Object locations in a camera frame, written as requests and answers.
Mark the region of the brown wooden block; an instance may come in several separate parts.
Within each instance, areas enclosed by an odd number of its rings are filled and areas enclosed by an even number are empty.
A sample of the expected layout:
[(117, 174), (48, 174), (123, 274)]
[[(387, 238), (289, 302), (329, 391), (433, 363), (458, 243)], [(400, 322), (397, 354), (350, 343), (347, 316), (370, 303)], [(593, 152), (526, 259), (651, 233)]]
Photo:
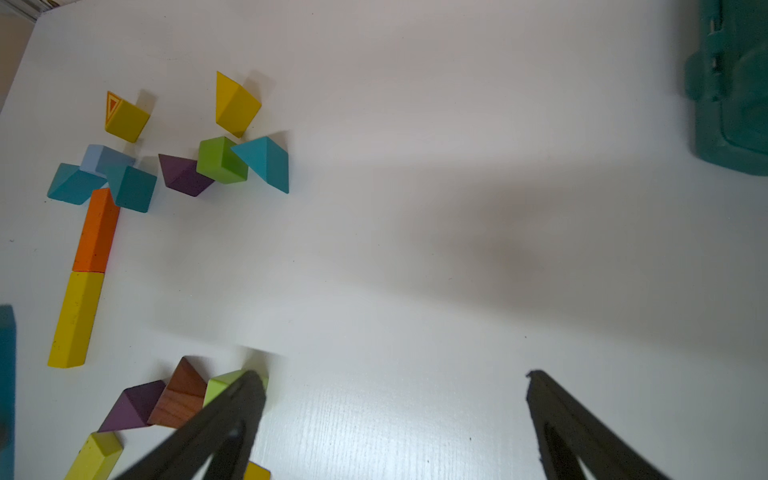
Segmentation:
[(153, 408), (148, 423), (178, 429), (203, 408), (207, 383), (190, 363), (182, 357), (168, 385)]

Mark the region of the yellow triangle block red pattern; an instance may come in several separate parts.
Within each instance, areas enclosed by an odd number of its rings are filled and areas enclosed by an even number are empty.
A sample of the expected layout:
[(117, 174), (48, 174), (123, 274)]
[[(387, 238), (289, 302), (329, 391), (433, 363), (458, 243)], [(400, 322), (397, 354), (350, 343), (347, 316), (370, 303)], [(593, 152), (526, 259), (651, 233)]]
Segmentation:
[(126, 142), (135, 143), (149, 119), (148, 112), (111, 91), (107, 92), (104, 125), (107, 133)]

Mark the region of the orange rectangular block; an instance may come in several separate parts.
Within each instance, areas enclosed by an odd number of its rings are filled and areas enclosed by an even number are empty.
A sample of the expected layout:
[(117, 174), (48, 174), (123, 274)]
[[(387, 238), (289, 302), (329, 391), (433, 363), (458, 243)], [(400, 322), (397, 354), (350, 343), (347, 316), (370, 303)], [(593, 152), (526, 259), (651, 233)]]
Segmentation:
[(120, 208), (115, 205), (109, 188), (95, 190), (83, 224), (72, 270), (105, 273)]

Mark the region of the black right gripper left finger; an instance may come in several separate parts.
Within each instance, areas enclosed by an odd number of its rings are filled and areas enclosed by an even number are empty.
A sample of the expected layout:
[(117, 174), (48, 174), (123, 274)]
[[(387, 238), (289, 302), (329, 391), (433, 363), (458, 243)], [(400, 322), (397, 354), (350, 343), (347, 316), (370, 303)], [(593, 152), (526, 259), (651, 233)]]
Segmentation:
[(266, 403), (263, 382), (247, 370), (121, 479), (242, 479)]

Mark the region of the teal triangular prism block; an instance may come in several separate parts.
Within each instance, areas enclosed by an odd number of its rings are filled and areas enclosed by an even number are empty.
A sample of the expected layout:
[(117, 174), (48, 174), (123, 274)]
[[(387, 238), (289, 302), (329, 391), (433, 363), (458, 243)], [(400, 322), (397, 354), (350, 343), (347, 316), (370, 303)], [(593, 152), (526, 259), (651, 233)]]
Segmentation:
[(82, 205), (92, 192), (107, 184), (107, 179), (80, 169), (78, 165), (60, 163), (47, 192), (49, 199)]
[(130, 165), (106, 168), (106, 178), (117, 207), (146, 213), (157, 183), (157, 177)]
[(231, 150), (268, 185), (286, 194), (290, 192), (289, 154), (274, 140), (261, 137)]

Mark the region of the yellow rectangular block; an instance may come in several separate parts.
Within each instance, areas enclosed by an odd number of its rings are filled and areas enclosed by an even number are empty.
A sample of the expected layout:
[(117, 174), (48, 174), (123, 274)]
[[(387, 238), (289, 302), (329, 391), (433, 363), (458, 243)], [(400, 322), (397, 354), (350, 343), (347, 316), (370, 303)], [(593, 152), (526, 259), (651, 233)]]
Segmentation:
[(67, 369), (82, 366), (87, 357), (104, 274), (72, 272), (57, 322), (47, 365)]

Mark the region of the light green cube block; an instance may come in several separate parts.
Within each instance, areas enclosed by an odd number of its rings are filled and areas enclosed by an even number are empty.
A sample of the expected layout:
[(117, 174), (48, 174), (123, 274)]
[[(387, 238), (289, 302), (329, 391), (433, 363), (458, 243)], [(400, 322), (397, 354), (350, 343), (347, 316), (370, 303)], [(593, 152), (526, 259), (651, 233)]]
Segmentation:
[(212, 377), (206, 387), (203, 406), (207, 406), (218, 395), (224, 392), (231, 384), (242, 377), (246, 373), (245, 369), (235, 370), (226, 374)]

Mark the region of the teal rectangular block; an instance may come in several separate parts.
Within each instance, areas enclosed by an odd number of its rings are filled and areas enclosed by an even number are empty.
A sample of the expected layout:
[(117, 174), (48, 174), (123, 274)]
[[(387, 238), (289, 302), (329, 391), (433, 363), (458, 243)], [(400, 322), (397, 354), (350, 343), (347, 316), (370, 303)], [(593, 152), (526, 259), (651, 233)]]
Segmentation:
[(16, 322), (11, 305), (1, 306), (1, 478), (14, 478)]

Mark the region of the light blue cube block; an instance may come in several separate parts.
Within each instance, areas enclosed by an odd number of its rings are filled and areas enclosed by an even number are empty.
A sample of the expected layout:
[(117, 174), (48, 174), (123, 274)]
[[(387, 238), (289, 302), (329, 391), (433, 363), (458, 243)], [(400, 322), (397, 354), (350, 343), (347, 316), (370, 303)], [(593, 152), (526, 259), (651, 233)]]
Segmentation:
[(134, 166), (136, 159), (123, 152), (101, 144), (87, 146), (80, 170), (101, 178), (106, 177), (106, 170), (113, 166)]

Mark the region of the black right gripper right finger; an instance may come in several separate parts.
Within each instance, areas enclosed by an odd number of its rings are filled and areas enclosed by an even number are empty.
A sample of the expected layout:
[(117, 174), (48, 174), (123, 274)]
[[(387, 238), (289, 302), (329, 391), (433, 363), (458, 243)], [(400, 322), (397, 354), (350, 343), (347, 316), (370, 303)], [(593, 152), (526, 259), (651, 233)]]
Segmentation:
[(548, 479), (665, 479), (542, 370), (527, 374), (526, 401)]

